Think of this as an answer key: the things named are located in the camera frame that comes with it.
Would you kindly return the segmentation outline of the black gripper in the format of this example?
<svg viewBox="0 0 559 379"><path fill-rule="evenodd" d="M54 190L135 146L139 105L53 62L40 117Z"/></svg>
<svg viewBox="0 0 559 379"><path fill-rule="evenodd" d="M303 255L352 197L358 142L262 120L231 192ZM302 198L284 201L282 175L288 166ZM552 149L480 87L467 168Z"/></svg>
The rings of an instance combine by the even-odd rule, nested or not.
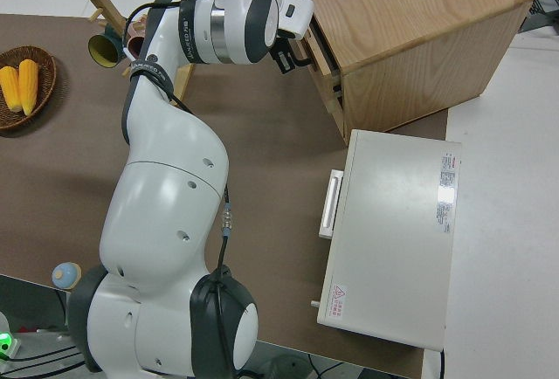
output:
<svg viewBox="0 0 559 379"><path fill-rule="evenodd" d="M278 30L273 44L272 58L282 74L289 73L299 66L297 58L294 56L294 49L290 44L291 40L300 41L294 33Z"/></svg>

